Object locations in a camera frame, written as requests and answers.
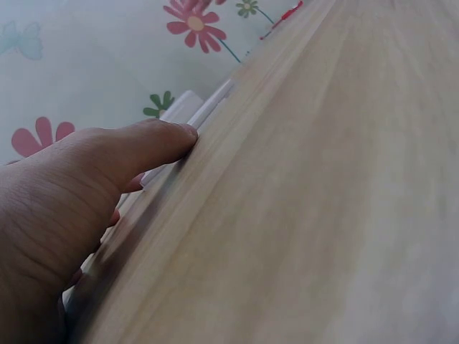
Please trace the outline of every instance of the yellow flower center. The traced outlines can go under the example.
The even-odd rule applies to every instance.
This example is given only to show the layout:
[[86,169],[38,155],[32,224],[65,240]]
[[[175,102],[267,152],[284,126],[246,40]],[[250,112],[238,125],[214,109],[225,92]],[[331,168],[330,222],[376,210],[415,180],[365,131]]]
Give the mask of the yellow flower center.
[[204,23],[197,16],[189,17],[186,23],[188,24],[189,28],[193,31],[201,31],[204,28]]

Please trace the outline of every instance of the light wood surface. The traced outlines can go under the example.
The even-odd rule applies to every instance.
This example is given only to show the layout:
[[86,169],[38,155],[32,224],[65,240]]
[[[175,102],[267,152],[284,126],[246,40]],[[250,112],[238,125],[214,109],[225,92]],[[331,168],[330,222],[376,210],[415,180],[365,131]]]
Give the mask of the light wood surface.
[[457,343],[458,42],[456,0],[305,6],[125,203],[98,259],[126,264],[75,340]]

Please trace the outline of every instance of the pink flower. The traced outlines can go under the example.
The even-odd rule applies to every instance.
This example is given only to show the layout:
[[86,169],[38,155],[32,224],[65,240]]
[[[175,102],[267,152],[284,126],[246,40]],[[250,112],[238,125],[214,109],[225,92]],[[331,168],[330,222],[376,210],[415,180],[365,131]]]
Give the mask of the pink flower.
[[190,48],[194,47],[198,37],[203,52],[206,54],[209,53],[209,47],[207,45],[209,45],[215,52],[219,52],[222,48],[212,35],[217,39],[226,39],[227,35],[222,30],[206,25],[218,22],[219,17],[217,14],[209,12],[208,14],[203,15],[202,10],[196,9],[186,12],[183,1],[184,0],[180,0],[179,3],[178,0],[170,0],[173,8],[168,6],[164,7],[164,11],[182,20],[168,23],[167,29],[172,34],[183,34],[184,32],[189,31],[185,38],[185,44]]
[[[46,117],[37,119],[35,122],[35,130],[37,131],[41,144],[37,142],[32,133],[23,128],[16,130],[11,139],[13,148],[25,158],[53,144],[51,122]],[[56,130],[56,141],[62,140],[65,136],[74,131],[75,126],[72,123],[60,123]]]

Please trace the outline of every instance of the fingernail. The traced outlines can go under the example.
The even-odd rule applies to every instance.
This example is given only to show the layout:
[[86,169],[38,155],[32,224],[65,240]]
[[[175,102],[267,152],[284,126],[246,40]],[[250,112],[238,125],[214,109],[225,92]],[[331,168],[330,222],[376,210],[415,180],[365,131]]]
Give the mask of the fingernail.
[[198,132],[190,124],[180,124],[180,126],[185,129],[188,133],[193,135],[195,138],[198,137]]

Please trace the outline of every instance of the green stem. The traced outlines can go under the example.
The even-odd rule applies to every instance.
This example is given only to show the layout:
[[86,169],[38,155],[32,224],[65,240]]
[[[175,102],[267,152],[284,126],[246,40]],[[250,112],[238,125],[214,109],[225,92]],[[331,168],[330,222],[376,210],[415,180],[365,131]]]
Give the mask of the green stem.
[[271,22],[271,24],[274,24],[274,22],[272,21],[272,19],[265,13],[263,12],[261,9],[257,9],[257,11],[259,11],[263,16],[266,17],[267,20],[269,20]]
[[226,43],[223,42],[220,38],[217,38],[217,39],[220,41],[220,43],[222,43],[223,47],[227,48],[227,50],[228,50],[228,51],[231,53],[231,55],[236,59],[236,61],[238,61],[239,63],[241,63],[241,60],[240,60],[239,58],[237,58],[236,54],[235,54],[234,52],[232,52],[232,50],[230,49],[230,47],[228,47],[228,46],[226,45]]

